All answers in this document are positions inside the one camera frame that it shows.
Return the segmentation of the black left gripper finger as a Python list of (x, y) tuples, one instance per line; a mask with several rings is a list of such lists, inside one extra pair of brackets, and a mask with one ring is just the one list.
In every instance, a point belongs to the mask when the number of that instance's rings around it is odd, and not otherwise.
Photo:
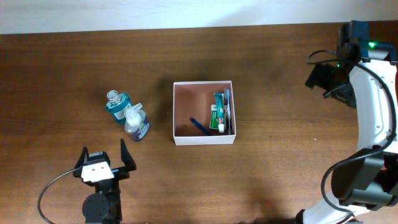
[(136, 170), (136, 163), (132, 158), (132, 156), (130, 155), (123, 138), (120, 139), (120, 145), (121, 145), (121, 160), (124, 164), (124, 167), (128, 172)]
[(75, 164), (75, 169), (82, 167), (88, 159), (88, 148), (86, 146), (83, 147), (82, 152)]

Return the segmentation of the blue disposable razor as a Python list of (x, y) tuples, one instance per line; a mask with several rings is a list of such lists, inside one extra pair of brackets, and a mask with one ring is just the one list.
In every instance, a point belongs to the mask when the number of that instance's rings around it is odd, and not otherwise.
[(209, 130), (207, 130), (203, 125), (201, 125), (196, 119), (193, 117), (190, 117), (190, 121), (193, 123), (194, 126), (196, 126), (201, 132), (206, 134), (207, 136), (211, 136), (212, 134), (210, 133)]

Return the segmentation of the green soap packet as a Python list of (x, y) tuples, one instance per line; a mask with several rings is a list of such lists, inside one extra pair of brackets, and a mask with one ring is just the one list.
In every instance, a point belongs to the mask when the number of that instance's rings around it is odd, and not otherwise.
[(219, 121), (218, 121), (218, 107), (216, 105), (211, 105), (211, 121), (210, 121), (210, 125), (209, 128), (210, 129), (214, 129), (214, 130), (218, 130), (220, 133), (223, 133), (226, 129), (225, 127), (225, 111), (223, 112), (223, 117), (222, 117), (222, 126), (219, 128)]

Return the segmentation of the blue and white toothbrush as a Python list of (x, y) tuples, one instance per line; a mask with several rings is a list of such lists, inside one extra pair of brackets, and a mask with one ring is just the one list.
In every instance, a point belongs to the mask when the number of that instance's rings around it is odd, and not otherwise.
[(231, 135), (232, 127), (231, 127), (231, 91), (229, 88), (226, 88), (224, 91), (224, 98), (226, 99), (226, 117), (228, 124), (228, 135)]

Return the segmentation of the toothpaste tube white cap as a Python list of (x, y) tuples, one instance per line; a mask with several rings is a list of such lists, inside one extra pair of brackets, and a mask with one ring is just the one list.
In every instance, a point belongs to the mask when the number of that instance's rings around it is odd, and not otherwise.
[(224, 97), (222, 93), (214, 93), (215, 103), (217, 109), (217, 119), (218, 119), (218, 130), (220, 133), (225, 131), (224, 125)]

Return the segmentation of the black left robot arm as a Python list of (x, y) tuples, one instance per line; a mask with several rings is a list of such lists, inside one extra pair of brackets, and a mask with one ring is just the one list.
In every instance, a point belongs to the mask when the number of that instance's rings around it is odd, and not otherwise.
[(106, 152), (90, 154), (84, 147), (76, 162), (73, 176), (95, 188), (82, 205), (85, 223), (114, 224), (123, 220), (121, 190), (119, 182), (130, 178), (129, 173), (137, 169), (123, 139), (120, 140), (122, 167), (111, 168)]

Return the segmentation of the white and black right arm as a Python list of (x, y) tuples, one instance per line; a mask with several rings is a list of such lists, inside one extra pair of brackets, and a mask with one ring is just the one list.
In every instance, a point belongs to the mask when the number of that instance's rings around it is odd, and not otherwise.
[(313, 61), (306, 86), (325, 90), (356, 109), (358, 148), (322, 177), (322, 199), (296, 223), (354, 223), (356, 217), (397, 205), (397, 54), (392, 44), (351, 39), (335, 58)]

